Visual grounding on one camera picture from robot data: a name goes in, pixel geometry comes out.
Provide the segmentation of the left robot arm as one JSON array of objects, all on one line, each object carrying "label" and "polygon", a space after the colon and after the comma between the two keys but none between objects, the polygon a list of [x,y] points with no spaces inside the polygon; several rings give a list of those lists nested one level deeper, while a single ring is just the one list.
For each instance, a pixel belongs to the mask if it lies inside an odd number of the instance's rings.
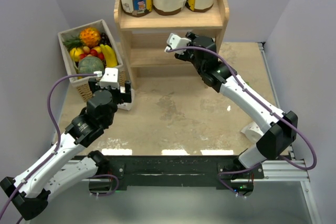
[{"label": "left robot arm", "polygon": [[63,168],[112,125],[119,104],[132,101],[130,81],[121,88],[118,82],[108,78],[91,78],[89,87],[93,97],[65,131],[57,133],[56,144],[30,168],[16,177],[5,177],[1,181],[1,188],[8,196],[1,214],[5,213],[9,204],[13,204],[22,219],[32,220],[53,199],[83,179],[111,178],[107,196],[118,189],[119,179],[110,173],[109,161],[100,151],[92,151],[74,166]]}]

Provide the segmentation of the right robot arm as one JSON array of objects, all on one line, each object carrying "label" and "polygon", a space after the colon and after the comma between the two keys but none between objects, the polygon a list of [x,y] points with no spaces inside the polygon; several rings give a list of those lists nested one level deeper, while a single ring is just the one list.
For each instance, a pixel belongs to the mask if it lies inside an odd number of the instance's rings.
[{"label": "right robot arm", "polygon": [[182,38],[171,33],[165,51],[174,51],[176,59],[190,62],[207,86],[232,100],[261,130],[261,138],[224,171],[246,178],[256,164],[276,159],[296,139],[297,115],[285,113],[254,91],[235,69],[219,59],[212,38],[191,32]]}]

